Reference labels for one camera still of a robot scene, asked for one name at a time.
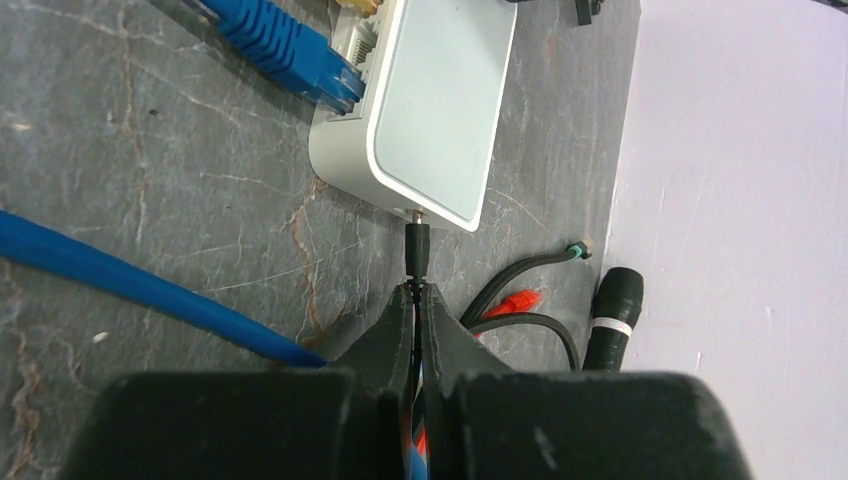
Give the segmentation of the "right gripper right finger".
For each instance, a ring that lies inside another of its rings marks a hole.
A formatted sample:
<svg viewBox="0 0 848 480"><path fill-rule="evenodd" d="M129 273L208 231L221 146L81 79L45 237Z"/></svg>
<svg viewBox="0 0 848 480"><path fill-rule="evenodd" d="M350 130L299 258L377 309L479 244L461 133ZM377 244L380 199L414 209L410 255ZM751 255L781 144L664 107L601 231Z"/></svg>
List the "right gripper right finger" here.
<svg viewBox="0 0 848 480"><path fill-rule="evenodd" d="M422 286L419 324L429 477L465 479L468 414L462 405L462 382L467 376L512 369L461 325L434 284Z"/></svg>

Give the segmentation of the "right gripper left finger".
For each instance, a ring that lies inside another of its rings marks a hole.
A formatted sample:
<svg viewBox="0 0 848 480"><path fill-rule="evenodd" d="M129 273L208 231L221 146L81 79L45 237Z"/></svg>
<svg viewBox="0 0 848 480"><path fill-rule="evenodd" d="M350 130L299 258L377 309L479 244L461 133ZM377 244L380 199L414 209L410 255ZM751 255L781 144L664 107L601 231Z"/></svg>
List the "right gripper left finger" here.
<svg viewBox="0 0 848 480"><path fill-rule="evenodd" d="M331 363L352 375L340 440L352 479L409 479L415 390L415 310L410 287L394 288L376 323Z"/></svg>

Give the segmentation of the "black microphone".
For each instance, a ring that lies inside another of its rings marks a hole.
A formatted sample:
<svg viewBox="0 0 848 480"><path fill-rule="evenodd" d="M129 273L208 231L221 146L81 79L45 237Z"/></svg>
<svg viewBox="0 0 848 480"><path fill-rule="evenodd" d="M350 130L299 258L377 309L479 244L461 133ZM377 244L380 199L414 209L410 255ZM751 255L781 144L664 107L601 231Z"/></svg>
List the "black microphone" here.
<svg viewBox="0 0 848 480"><path fill-rule="evenodd" d="M609 269L593 298L583 370L618 372L642 312L643 276L627 267Z"/></svg>

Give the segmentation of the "black power adapter with cord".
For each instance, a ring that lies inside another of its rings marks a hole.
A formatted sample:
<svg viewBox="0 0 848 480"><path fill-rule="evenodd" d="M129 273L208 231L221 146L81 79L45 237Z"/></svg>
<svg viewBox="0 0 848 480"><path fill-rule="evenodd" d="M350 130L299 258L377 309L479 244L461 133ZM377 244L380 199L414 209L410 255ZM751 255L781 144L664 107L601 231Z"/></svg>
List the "black power adapter with cord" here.
<svg viewBox="0 0 848 480"><path fill-rule="evenodd" d="M411 353L411 410L409 420L409 470L411 479L428 479L427 462L418 448L424 433L425 401L422 389L422 354L420 346L421 292L426 283L430 258L430 226L424 223L424 214L412 213L411 222L405 226L405 265L407 286L412 295L412 353Z"/></svg>

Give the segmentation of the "white network switch box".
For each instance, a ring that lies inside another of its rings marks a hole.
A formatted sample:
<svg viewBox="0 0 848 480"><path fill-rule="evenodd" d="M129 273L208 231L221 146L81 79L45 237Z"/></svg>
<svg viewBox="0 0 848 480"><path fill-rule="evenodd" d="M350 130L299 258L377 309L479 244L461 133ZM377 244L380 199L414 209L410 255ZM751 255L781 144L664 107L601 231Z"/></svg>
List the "white network switch box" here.
<svg viewBox="0 0 848 480"><path fill-rule="evenodd" d="M480 223L518 7L508 1L381 1L344 8L331 43L362 98L315 110L309 160L325 183L442 229Z"/></svg>

